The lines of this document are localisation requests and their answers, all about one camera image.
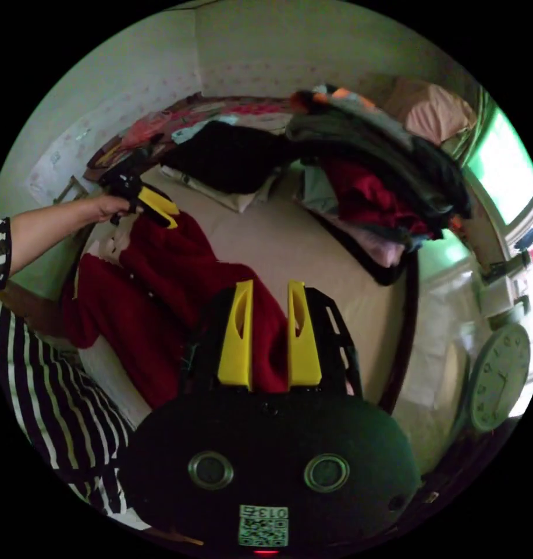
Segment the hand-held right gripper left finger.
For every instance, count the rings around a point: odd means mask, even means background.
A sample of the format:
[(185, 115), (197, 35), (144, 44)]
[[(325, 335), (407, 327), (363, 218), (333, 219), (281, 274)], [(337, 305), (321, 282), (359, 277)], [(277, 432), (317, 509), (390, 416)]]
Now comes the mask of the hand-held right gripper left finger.
[(252, 389), (253, 281), (236, 284), (218, 368), (223, 386)]

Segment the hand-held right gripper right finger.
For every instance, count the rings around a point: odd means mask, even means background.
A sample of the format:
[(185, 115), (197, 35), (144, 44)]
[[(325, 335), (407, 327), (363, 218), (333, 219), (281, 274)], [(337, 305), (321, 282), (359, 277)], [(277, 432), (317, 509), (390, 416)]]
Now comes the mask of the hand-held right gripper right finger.
[(305, 284), (290, 281), (287, 299), (288, 390), (315, 388), (321, 382), (322, 372)]

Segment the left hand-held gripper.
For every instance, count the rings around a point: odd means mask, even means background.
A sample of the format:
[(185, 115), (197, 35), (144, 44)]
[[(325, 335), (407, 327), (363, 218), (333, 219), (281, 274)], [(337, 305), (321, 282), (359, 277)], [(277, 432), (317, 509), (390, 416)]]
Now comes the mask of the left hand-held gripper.
[(139, 176), (130, 174), (104, 175), (100, 187), (105, 194), (126, 200), (129, 203), (127, 215), (135, 215), (139, 205), (143, 214), (157, 225), (166, 229), (177, 228), (175, 216), (179, 215), (177, 205), (163, 193), (143, 186)]

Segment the person's left hand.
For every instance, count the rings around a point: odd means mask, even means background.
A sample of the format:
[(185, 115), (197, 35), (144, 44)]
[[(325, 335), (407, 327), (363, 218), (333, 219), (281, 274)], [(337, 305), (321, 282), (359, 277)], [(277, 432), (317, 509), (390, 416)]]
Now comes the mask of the person's left hand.
[(90, 224), (119, 220), (127, 215), (143, 212), (136, 203), (108, 194), (88, 199), (87, 208), (87, 220)]

